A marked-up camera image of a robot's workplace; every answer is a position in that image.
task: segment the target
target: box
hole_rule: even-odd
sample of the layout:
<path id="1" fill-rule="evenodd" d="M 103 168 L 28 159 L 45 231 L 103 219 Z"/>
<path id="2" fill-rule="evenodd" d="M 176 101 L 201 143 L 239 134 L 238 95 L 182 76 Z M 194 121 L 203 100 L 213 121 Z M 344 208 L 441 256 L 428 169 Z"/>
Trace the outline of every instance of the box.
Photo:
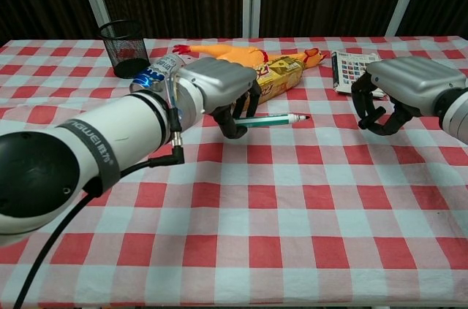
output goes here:
<path id="1" fill-rule="evenodd" d="M 284 56 L 269 61 L 255 68 L 257 71 L 257 82 L 262 89 L 259 104 L 284 93 L 293 88 L 302 78 L 304 63 L 297 59 Z M 247 99 L 244 110 L 249 106 Z"/>
<path id="2" fill-rule="evenodd" d="M 363 55 L 360 53 L 346 53 L 333 51 L 331 53 L 331 67 L 333 70 L 333 88 L 336 92 L 351 94 L 351 86 L 365 72 L 369 63 L 380 61 L 376 53 Z M 372 91 L 372 95 L 382 98 L 385 93 L 381 89 Z"/>

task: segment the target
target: rubber chicken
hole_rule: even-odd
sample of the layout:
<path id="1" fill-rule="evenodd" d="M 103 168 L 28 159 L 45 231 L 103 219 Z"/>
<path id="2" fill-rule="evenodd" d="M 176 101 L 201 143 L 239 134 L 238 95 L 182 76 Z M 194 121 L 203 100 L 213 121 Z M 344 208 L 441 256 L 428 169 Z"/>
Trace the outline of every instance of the rubber chicken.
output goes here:
<path id="1" fill-rule="evenodd" d="M 236 62 L 243 66 L 250 66 L 256 68 L 257 66 L 264 64 L 274 59 L 288 56 L 291 58 L 298 59 L 304 62 L 306 68 L 318 65 L 321 60 L 324 59 L 323 55 L 318 48 L 311 48 L 301 53 L 294 53 L 292 55 L 271 55 L 266 53 L 264 50 L 260 50 L 256 47 L 236 47 L 225 44 L 215 45 L 176 45 L 174 51 L 176 53 L 188 53 L 188 52 L 199 52 L 207 53 L 218 59 L 224 59 L 229 62 Z"/>

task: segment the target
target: green marker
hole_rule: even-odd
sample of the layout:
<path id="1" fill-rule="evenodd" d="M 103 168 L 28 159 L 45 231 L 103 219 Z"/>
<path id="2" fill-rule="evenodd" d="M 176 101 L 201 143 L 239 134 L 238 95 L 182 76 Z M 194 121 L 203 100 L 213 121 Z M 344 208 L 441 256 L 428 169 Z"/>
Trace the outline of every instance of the green marker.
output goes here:
<path id="1" fill-rule="evenodd" d="M 266 117 L 250 117 L 250 118 L 239 118 L 235 119 L 235 124 L 240 126 L 246 126 L 247 128 L 254 128 L 256 126 L 272 126 L 272 125 L 286 125 L 297 123 L 298 121 L 305 121 L 309 119 L 308 115 L 299 114 L 281 114 L 281 115 L 269 115 Z"/>

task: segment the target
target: black cable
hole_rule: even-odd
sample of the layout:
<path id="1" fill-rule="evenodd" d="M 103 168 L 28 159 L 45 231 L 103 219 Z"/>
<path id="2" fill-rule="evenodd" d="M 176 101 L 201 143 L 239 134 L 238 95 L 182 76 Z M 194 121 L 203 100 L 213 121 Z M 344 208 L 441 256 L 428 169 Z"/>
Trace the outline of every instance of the black cable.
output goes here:
<path id="1" fill-rule="evenodd" d="M 18 295 L 18 298 L 16 299 L 15 305 L 13 306 L 13 309 L 20 309 L 21 306 L 23 305 L 24 299 L 26 298 L 26 295 L 28 294 L 29 287 L 31 287 L 32 281 L 34 280 L 34 276 L 37 274 L 37 270 L 39 270 L 39 267 L 41 266 L 42 262 L 44 261 L 45 256 L 47 256 L 47 253 L 49 253 L 49 250 L 52 248 L 53 244 L 55 241 L 57 241 L 57 238 L 59 238 L 60 234 L 64 229 L 67 227 L 67 225 L 70 223 L 70 221 L 94 198 L 94 196 L 87 194 L 85 195 L 77 204 L 76 206 L 73 207 L 73 209 L 65 216 L 64 220 L 61 221 L 61 223 L 56 227 L 55 230 L 53 230 L 52 235 L 49 237 L 47 242 L 44 244 L 42 247 L 41 251 L 39 252 L 39 255 L 37 256 L 36 260 L 32 264 L 31 269 L 29 270 L 28 276 L 26 277 L 23 288 L 21 288 L 21 291 Z"/>
<path id="2" fill-rule="evenodd" d="M 128 168 L 122 170 L 121 173 L 120 173 L 120 177 L 124 178 L 128 174 L 132 174 L 133 172 L 136 172 L 137 170 L 149 167 L 150 164 L 151 164 L 150 159 L 148 159 L 146 161 L 142 161 L 141 163 L 137 163 L 135 165 L 132 165 L 131 167 L 128 167 Z"/>

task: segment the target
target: table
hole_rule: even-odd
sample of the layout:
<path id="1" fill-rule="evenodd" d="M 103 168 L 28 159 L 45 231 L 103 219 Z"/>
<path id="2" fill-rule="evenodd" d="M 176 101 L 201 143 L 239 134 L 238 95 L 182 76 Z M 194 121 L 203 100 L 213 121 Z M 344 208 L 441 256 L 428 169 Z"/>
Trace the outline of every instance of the table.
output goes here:
<path id="1" fill-rule="evenodd" d="M 154 59 L 176 44 L 218 41 L 425 56 L 468 75 L 468 42 L 459 37 L 146 46 Z M 113 76 L 100 41 L 11 41 L 0 50 L 0 133 L 56 125 L 128 85 Z M 289 111 L 312 120 L 251 129 L 236 141 L 205 116 L 184 133 L 185 165 L 136 172 L 83 210 L 25 305 L 467 304 L 466 145 L 434 118 L 413 119 L 392 137 L 361 131 L 350 97 L 332 89 L 329 57 L 258 113 Z M 58 222 L 0 249 L 2 306 L 14 302 Z"/>

